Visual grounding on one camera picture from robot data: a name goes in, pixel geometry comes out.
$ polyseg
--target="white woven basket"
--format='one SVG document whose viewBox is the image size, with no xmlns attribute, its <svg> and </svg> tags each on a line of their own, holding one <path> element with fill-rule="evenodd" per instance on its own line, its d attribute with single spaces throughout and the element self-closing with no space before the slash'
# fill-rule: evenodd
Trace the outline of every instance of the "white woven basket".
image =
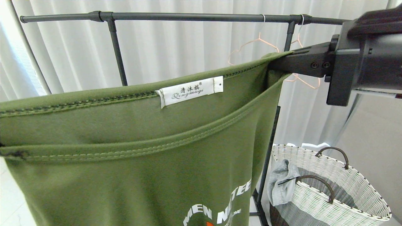
<svg viewBox="0 0 402 226">
<path fill-rule="evenodd" d="M 343 190 L 343 193 L 338 192 L 333 204 L 330 204 L 328 195 L 322 192 L 328 193 L 327 189 L 320 188 L 321 191 L 319 191 L 314 182 L 312 185 L 311 182 L 298 181 L 289 205 L 276 206 L 281 217 L 290 226 L 320 224 L 374 226 L 391 218 L 391 210 L 385 200 L 359 171 L 351 166 L 345 169 L 344 162 L 327 156 L 316 157 L 316 154 L 317 152 L 312 150 L 286 145 L 272 148 L 272 168 L 275 167 L 276 162 L 288 159 L 291 164 L 299 168 L 302 176 L 302 172 L 317 175 L 327 182 L 330 181 L 329 184 L 335 185 L 338 188 L 333 186 L 335 193 L 337 190 Z"/>
</svg>

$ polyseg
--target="black metal clothes rack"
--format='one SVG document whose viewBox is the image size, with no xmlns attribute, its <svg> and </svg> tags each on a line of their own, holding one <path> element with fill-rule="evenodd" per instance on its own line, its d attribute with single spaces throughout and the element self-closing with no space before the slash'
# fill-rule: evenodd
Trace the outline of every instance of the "black metal clothes rack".
<svg viewBox="0 0 402 226">
<path fill-rule="evenodd" d="M 123 60 L 121 58 L 119 41 L 117 39 L 116 20 L 147 20 L 147 21 L 215 21 L 215 22 L 269 22 L 269 23 L 288 23 L 287 36 L 284 51 L 290 50 L 295 25 L 328 24 L 342 25 L 348 20 L 335 18 L 312 17 L 310 15 L 262 15 L 262 14 L 203 14 L 203 13 L 143 13 L 143 12 L 101 12 L 94 11 L 80 14 L 57 14 L 42 16 L 20 16 L 22 23 L 42 22 L 42 21 L 80 21 L 91 20 L 96 22 L 107 22 L 113 49 L 119 68 L 121 83 L 127 86 L 127 79 L 124 71 Z M 271 138 L 268 145 L 267 155 L 264 162 L 261 176 L 260 187 L 254 190 L 253 199 L 257 212 L 250 213 L 250 216 L 258 216 L 262 226 L 268 226 L 267 218 L 263 210 L 261 199 L 264 190 L 265 179 L 267 177 L 268 164 L 271 156 L 272 145 L 277 128 L 279 112 L 281 107 L 277 106 L 275 120 L 272 128 Z"/>
</svg>

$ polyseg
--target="laundry basket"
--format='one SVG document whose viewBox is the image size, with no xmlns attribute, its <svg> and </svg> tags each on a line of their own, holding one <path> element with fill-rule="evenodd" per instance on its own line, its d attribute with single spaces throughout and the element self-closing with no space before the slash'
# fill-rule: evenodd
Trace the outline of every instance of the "laundry basket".
<svg viewBox="0 0 402 226">
<path fill-rule="evenodd" d="M 326 149 L 340 151 L 346 163 L 322 155 Z M 302 178 L 297 180 L 291 202 L 271 206 L 273 226 L 374 226 L 392 216 L 385 200 L 359 171 L 349 166 L 346 154 L 339 148 L 315 152 L 278 145 L 272 148 L 271 159 L 272 168 L 288 159 L 298 167 Z"/>
</svg>

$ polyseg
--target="clothing tag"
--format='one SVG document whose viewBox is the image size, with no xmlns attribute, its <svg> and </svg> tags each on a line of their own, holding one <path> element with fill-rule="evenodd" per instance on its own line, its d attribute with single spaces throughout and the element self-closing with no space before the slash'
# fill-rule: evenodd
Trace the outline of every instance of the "clothing tag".
<svg viewBox="0 0 402 226">
<path fill-rule="evenodd" d="M 224 77 L 219 76 L 165 87 L 155 92 L 160 96 L 161 108 L 163 108 L 167 105 L 223 91 Z"/>
</svg>

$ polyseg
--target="white tile floor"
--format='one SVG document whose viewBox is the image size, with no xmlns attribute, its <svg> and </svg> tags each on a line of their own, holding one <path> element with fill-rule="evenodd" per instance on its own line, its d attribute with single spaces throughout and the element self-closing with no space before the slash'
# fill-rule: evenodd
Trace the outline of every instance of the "white tile floor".
<svg viewBox="0 0 402 226">
<path fill-rule="evenodd" d="M 254 201 L 250 199 L 250 212 L 256 212 Z M 261 226 L 258 216 L 251 216 L 249 226 Z M 21 190 L 0 158 L 0 226 L 35 226 Z M 381 226 L 401 226 L 394 219 Z"/>
</svg>

